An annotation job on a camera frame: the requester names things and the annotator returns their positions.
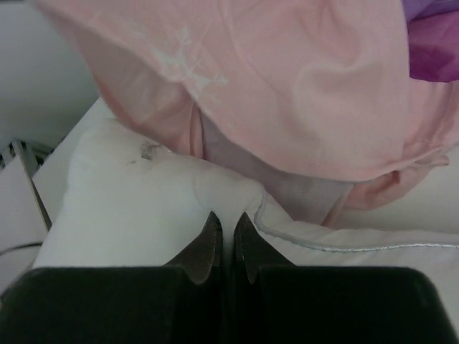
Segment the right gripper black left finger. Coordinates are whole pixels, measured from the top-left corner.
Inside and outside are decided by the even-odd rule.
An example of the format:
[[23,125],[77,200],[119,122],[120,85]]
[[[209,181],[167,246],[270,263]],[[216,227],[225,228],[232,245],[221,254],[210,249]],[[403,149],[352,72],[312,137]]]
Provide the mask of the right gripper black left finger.
[[161,268],[178,272],[192,285],[219,285],[222,254],[222,225],[211,211],[199,234]]

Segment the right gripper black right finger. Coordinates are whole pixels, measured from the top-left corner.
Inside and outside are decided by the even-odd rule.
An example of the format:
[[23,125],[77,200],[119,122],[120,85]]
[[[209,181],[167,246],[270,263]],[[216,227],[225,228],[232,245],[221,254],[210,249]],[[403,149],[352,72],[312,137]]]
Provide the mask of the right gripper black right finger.
[[294,266],[294,263],[259,235],[247,213],[241,215],[235,228],[234,253],[236,268],[250,284],[255,283],[261,267]]

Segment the pink purple pillowcase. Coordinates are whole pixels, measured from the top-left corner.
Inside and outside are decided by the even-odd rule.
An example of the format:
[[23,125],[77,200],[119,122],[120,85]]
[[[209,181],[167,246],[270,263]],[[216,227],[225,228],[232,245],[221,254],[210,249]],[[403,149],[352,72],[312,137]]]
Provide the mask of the pink purple pillowcase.
[[408,1],[37,1],[128,128],[295,219],[403,197],[458,146],[458,14]]

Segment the white pillow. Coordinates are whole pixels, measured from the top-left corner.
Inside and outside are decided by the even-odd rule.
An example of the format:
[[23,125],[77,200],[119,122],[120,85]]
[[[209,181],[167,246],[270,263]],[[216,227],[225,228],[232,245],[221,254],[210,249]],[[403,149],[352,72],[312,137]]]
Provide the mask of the white pillow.
[[60,169],[66,191],[52,207],[52,228],[36,267],[148,266],[168,262],[200,232],[210,212],[229,247],[248,214],[262,237],[298,265],[411,267],[458,276],[458,235],[427,230],[326,229],[292,220],[262,186],[165,148],[124,128],[98,100],[40,168],[53,199]]

